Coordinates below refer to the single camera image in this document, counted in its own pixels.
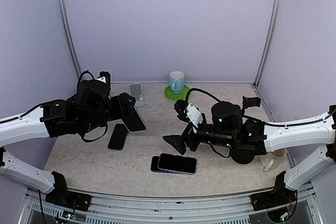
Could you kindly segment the black phone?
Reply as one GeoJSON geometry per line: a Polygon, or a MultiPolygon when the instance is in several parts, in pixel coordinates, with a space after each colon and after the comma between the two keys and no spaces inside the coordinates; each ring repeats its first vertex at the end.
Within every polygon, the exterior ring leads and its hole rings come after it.
{"type": "Polygon", "coordinates": [[[164,171],[182,174],[195,174],[197,159],[162,153],[159,157],[158,168],[164,171]]]}
{"type": "Polygon", "coordinates": [[[123,110],[121,120],[129,132],[140,132],[146,130],[146,124],[135,106],[123,110]]]}

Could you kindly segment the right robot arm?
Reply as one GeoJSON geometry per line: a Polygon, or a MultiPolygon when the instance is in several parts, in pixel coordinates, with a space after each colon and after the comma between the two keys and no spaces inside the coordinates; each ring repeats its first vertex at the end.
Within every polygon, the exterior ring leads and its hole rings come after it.
{"type": "Polygon", "coordinates": [[[264,122],[245,115],[245,109],[259,106],[259,98],[244,98],[243,105],[219,101],[211,108],[212,122],[191,103],[179,100],[177,117],[187,123],[180,135],[165,135],[165,142],[181,155],[196,151],[201,143],[230,150],[229,157],[239,164],[249,164],[255,156],[280,149],[317,144],[317,149],[297,166],[277,175],[275,188],[269,192],[273,205],[281,204],[295,191],[325,169],[335,164],[335,105],[318,116],[290,121],[264,122]]]}

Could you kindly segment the white folding phone stand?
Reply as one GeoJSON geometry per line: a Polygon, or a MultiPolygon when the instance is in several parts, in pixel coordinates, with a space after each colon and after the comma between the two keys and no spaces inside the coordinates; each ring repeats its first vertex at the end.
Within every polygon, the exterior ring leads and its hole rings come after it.
{"type": "Polygon", "coordinates": [[[129,92],[130,95],[135,98],[135,106],[137,108],[144,106],[144,98],[143,98],[143,89],[141,83],[131,83],[129,84],[129,92]]]}

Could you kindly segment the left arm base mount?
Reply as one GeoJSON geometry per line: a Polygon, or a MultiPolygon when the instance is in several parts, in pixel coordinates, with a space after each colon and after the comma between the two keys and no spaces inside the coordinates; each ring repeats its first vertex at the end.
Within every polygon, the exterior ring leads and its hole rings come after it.
{"type": "Polygon", "coordinates": [[[64,175],[51,172],[54,177],[53,190],[46,194],[45,201],[57,206],[87,212],[92,196],[71,191],[67,187],[64,175]]]}

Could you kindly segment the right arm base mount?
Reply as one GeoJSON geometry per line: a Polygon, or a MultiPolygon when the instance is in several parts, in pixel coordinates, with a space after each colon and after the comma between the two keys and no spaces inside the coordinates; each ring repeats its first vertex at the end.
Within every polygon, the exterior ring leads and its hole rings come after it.
{"type": "Polygon", "coordinates": [[[273,208],[294,202],[297,200],[297,191],[285,187],[285,171],[276,176],[272,190],[250,196],[254,211],[273,208]]]}

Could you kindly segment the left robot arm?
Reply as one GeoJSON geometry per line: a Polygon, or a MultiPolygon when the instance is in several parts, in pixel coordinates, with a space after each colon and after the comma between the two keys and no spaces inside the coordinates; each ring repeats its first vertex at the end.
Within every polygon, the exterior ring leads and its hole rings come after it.
{"type": "Polygon", "coordinates": [[[5,149],[5,146],[35,138],[54,138],[78,134],[81,138],[107,123],[122,120],[130,132],[143,131],[145,124],[135,107],[135,98],[127,93],[110,96],[110,84],[104,77],[81,81],[68,100],[53,100],[37,105],[22,115],[1,121],[1,173],[16,178],[44,193],[52,192],[60,204],[73,201],[65,178],[31,166],[5,149]]]}

